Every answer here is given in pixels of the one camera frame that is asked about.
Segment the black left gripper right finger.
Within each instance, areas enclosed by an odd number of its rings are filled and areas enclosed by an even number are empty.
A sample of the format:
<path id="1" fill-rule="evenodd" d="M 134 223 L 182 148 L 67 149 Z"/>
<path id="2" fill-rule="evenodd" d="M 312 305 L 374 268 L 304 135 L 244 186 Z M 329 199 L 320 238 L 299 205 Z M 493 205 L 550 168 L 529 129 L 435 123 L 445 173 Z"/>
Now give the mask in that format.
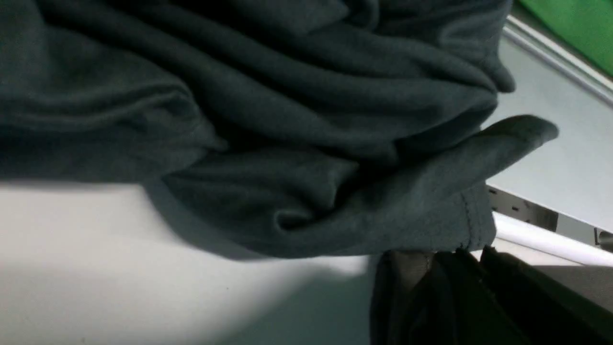
<path id="1" fill-rule="evenodd" d="M 523 260 L 486 247 L 480 259 L 499 305 L 534 345 L 610 345 L 612 313 Z"/>

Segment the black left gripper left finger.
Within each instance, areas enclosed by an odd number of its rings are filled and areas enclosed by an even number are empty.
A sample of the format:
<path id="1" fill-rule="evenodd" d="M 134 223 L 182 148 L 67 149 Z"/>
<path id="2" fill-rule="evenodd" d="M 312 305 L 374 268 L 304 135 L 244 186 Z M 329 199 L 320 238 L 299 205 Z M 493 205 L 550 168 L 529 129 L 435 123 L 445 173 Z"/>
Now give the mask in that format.
<path id="1" fill-rule="evenodd" d="M 373 345 L 457 345 L 453 293 L 434 253 L 388 251 L 376 265 Z"/>

